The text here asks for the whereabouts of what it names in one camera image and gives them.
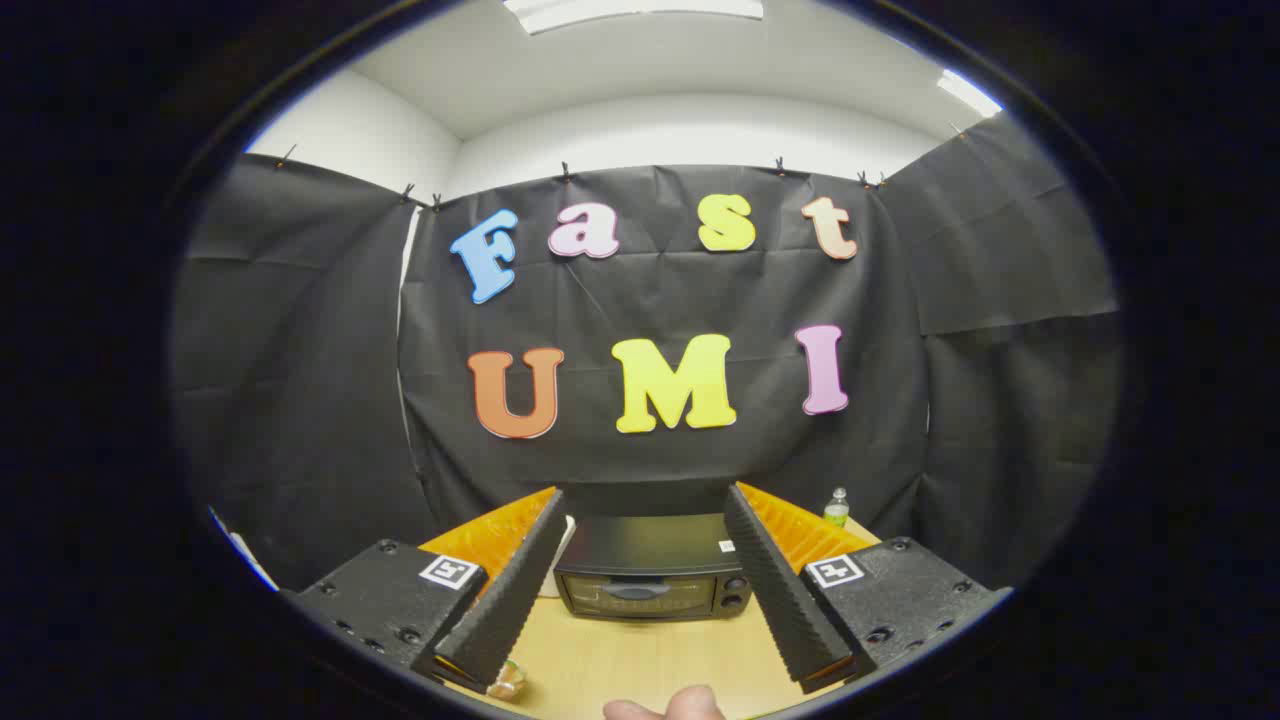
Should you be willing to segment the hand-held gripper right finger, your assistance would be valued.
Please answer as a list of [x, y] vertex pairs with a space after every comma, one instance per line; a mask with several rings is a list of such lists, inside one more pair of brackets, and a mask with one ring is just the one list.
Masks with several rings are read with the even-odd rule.
[[913, 538], [869, 542], [742, 482], [723, 512], [783, 665], [808, 693], [879, 682], [1011, 594]]

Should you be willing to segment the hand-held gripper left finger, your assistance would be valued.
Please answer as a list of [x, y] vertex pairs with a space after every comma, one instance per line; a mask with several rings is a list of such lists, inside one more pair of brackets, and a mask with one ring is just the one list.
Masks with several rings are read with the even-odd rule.
[[520, 638], [566, 529], [549, 487], [424, 544], [379, 539], [285, 597], [374, 662], [483, 693]]

